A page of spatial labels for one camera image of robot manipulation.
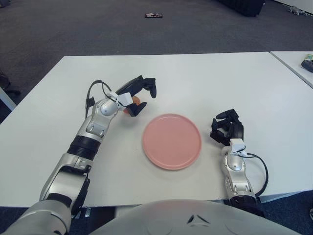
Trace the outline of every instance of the wire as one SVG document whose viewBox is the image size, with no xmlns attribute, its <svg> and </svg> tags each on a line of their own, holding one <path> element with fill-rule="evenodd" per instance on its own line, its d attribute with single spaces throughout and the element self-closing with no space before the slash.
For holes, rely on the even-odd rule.
<svg viewBox="0 0 313 235">
<path fill-rule="evenodd" d="M 110 89 L 110 87 L 109 87 L 106 83 L 104 83 L 104 82 L 102 82 L 102 81 L 101 81 L 101 85 L 102 85 L 102 91 L 103 91 L 104 95 L 105 95 L 108 99 L 110 99 L 110 100 L 112 100 L 113 102 L 115 102 L 114 99 L 112 99 L 111 97 L 109 97 L 109 96 L 105 93 L 103 85 L 105 85 L 105 86 L 109 89 L 109 91 L 111 92 L 112 90 Z"/>
<path fill-rule="evenodd" d="M 242 158 L 258 158 L 264 165 L 264 169 L 265 169 L 265 173 L 266 173 L 266 179 L 265 179 L 265 182 L 263 184 L 263 187 L 261 188 L 260 191 L 258 191 L 255 196 L 256 197 L 259 197 L 266 189 L 267 185 L 268 185 L 268 168 L 265 164 L 265 162 L 262 160 L 262 158 L 260 158 L 259 156 L 253 154 L 253 153 L 247 153 L 248 155 L 251 155 L 252 157 L 245 157 L 245 156 L 241 156 L 241 155 L 238 155 L 239 157 L 242 157 Z"/>
<path fill-rule="evenodd" d="M 103 91 L 104 95 L 106 96 L 106 98 L 108 98 L 108 99 L 112 100 L 113 102 L 115 102 L 115 100 L 113 100 L 111 97 L 109 97 L 109 96 L 105 93 L 103 85 L 105 85 L 105 86 L 109 89 L 110 92 L 112 91 L 111 88 L 110 88 L 105 82 L 103 82 L 103 81 L 101 81 L 101 80 L 96 80 L 96 81 L 94 81 L 94 82 L 90 85 L 90 87 L 89 87 L 89 89 L 88 89 L 88 92 L 87 92 L 86 103 L 85 103 L 85 118 L 87 118 L 88 110 L 89 110 L 89 107 L 90 107 L 90 106 L 87 104 L 87 102 L 88 102 L 88 100 L 89 100 L 89 97 L 90 97 L 90 91 L 91 91 L 92 87 L 93 87 L 95 84 L 99 84 L 99 83 L 101 83 L 101 85 L 102 85 L 102 91 Z"/>
</svg>

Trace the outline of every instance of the metal arm segment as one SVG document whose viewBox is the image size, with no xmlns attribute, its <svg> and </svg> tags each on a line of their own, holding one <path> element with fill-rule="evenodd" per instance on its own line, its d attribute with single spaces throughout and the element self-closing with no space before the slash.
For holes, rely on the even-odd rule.
<svg viewBox="0 0 313 235">
<path fill-rule="evenodd" d="M 12 224 L 5 235 L 63 235 L 69 232 L 71 214 L 76 214 L 84 203 L 90 183 L 88 173 L 111 120 L 118 111 L 133 104 L 132 96 L 142 88 L 151 88 L 155 97 L 155 79 L 149 78 L 150 87 L 144 82 L 146 79 L 134 79 L 127 89 L 123 89 L 124 86 L 118 94 L 109 92 L 107 98 L 94 104 L 92 114 L 85 119 L 67 153 L 62 155 L 45 183 L 40 201 Z"/>
</svg>

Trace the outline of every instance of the white table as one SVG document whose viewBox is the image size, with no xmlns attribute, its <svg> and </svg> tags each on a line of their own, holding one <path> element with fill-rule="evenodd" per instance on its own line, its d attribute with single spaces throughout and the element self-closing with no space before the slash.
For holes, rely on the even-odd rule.
<svg viewBox="0 0 313 235">
<path fill-rule="evenodd" d="M 155 77 L 157 97 L 138 117 L 119 113 L 94 160 L 85 206 L 137 205 L 162 199 L 226 198 L 221 144 L 208 136 L 212 118 L 234 108 L 245 126 L 247 151 L 269 170 L 264 196 L 312 189 L 313 90 L 267 52 L 64 57 L 0 125 L 0 206 L 30 206 L 84 119 L 93 80 L 113 89 L 142 74 Z M 100 87 L 92 90 L 103 98 Z M 191 119 L 202 138 L 199 158 L 167 171 L 144 155 L 141 134 L 154 117 Z M 255 191 L 265 179 L 247 160 Z"/>
<path fill-rule="evenodd" d="M 313 72 L 301 66 L 307 54 L 313 54 L 313 51 L 271 51 L 271 54 L 313 88 Z"/>
</svg>

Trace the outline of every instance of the object on floor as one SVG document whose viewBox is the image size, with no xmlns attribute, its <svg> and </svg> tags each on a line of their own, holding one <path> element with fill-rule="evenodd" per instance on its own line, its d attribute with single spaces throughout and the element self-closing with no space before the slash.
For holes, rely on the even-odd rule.
<svg viewBox="0 0 313 235">
<path fill-rule="evenodd" d="M 177 114 L 163 114 L 146 126 L 142 145 L 155 165 L 178 170 L 191 165 L 198 158 L 201 137 L 189 119 Z"/>
<path fill-rule="evenodd" d="M 313 72 L 313 55 L 308 54 L 304 61 L 302 61 L 301 66 L 307 71 Z"/>
<path fill-rule="evenodd" d="M 9 0 L 0 0 L 0 7 L 6 7 L 10 5 Z"/>
<path fill-rule="evenodd" d="M 299 15 L 305 15 L 307 16 L 307 13 L 304 10 L 299 9 L 296 6 L 290 6 L 288 11 L 290 11 L 291 13 L 294 13 L 295 15 L 299 16 Z"/>
<path fill-rule="evenodd" d="M 161 13 L 146 13 L 145 18 L 163 18 Z"/>
<path fill-rule="evenodd" d="M 257 16 L 260 14 L 264 0 L 219 0 L 226 6 L 245 16 Z"/>
<path fill-rule="evenodd" d="M 313 220 L 313 208 L 310 209 L 310 217 L 311 217 L 311 220 Z"/>
</svg>

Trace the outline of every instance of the black joint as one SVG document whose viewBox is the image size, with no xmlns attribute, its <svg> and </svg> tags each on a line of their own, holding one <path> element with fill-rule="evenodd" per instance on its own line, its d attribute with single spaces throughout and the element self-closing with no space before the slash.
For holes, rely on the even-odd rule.
<svg viewBox="0 0 313 235">
<path fill-rule="evenodd" d="M 67 151 L 69 154 L 77 155 L 93 160 L 98 152 L 100 142 L 85 136 L 76 136 Z"/>
<path fill-rule="evenodd" d="M 86 99 L 86 107 L 87 108 L 92 107 L 94 104 L 95 104 L 95 102 L 94 102 L 94 98 L 93 97 L 91 97 L 89 99 Z"/>
<path fill-rule="evenodd" d="M 72 203 L 72 199 L 59 193 L 50 193 L 46 200 L 55 200 L 58 202 L 62 202 L 68 208 L 70 207 Z"/>
<path fill-rule="evenodd" d="M 235 196 L 232 197 L 229 202 L 232 207 L 236 207 L 238 209 L 261 217 L 265 217 L 263 211 L 261 211 L 258 207 L 257 200 L 252 196 Z"/>
</svg>

